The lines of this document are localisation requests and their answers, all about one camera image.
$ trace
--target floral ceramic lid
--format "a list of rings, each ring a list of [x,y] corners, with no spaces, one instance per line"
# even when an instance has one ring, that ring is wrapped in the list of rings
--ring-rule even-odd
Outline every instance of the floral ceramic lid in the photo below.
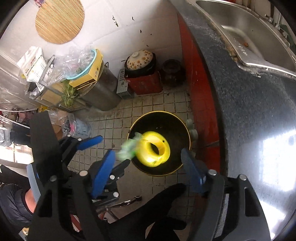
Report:
[[[140,50],[134,52],[129,58],[126,63],[126,67],[129,70],[136,70],[141,69],[147,66],[151,60],[153,59],[153,54],[151,51],[148,50]]]

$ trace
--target turquoise basket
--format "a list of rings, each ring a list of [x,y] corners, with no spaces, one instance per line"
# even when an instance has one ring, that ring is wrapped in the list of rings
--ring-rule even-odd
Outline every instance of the turquoise basket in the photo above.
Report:
[[[82,71],[80,74],[78,74],[78,75],[76,75],[74,77],[67,78],[68,80],[76,80],[76,79],[78,79],[78,78],[80,78],[80,77],[82,77],[82,76],[84,76],[84,75],[86,75],[86,74],[89,73],[89,71],[91,69],[91,66],[94,63],[95,59],[96,59],[96,50],[91,49],[91,51],[94,52],[94,58],[93,58],[92,62],[86,67],[86,69],[84,71]]]

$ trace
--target sink rim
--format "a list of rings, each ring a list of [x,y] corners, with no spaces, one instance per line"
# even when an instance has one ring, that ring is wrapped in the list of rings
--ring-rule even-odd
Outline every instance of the sink rim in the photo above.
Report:
[[[213,19],[213,17],[208,14],[201,6],[198,5],[198,2],[217,2],[217,3],[222,3],[222,4],[227,4],[227,5],[231,5],[233,7],[239,7],[245,11],[247,11],[248,13],[252,14],[254,17],[256,17],[261,23],[264,24],[265,27],[267,27],[272,33],[273,35],[277,38],[277,40],[283,45],[283,47],[285,48],[285,50],[287,51],[287,53],[289,54],[291,61],[293,62],[295,69],[296,69],[296,56],[295,54],[291,51],[291,49],[287,46],[285,40],[283,39],[282,36],[280,36],[277,32],[276,29],[269,23],[267,22],[264,18],[262,18],[259,14],[257,14],[256,12],[252,11],[251,9],[243,6],[243,5],[239,5],[236,3],[231,3],[231,2],[227,2],[224,0],[187,0],[190,4],[192,4],[197,10],[199,10],[207,19],[208,21],[215,27],[214,30],[217,30],[219,32],[219,34],[224,37],[221,38],[221,40],[225,43],[225,41],[228,42],[228,44],[233,48],[237,58],[239,59],[239,61],[241,62],[241,64],[243,64],[244,66],[247,66],[249,68],[256,68],[257,71],[251,70],[252,73],[255,72],[272,72],[275,74],[279,74],[279,75],[283,75],[285,77],[289,77],[292,79],[296,80],[296,72],[286,69],[284,67],[272,64],[266,60],[263,60],[261,58],[259,58],[257,55],[255,55],[252,51],[248,50],[247,48],[245,48],[242,44],[240,44],[237,40],[235,40],[235,38],[233,38],[233,36],[228,33],[222,26],[221,24],[219,24],[217,21],[215,21]],[[230,55],[232,57],[233,54],[228,50],[228,48],[226,48],[227,51],[230,53]]]

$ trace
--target wooden round board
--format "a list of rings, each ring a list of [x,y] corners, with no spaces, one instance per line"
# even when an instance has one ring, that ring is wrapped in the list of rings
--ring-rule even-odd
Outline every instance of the wooden round board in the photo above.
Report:
[[[38,10],[35,26],[46,41],[64,44],[81,30],[84,10],[79,0],[46,0]]]

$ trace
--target granite countertop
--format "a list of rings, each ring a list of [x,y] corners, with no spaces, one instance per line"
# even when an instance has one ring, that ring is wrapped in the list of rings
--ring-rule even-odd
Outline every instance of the granite countertop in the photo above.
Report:
[[[227,175],[247,175],[270,232],[277,235],[296,208],[296,82],[240,69],[202,13],[186,0],[170,2],[187,24],[210,73]]]

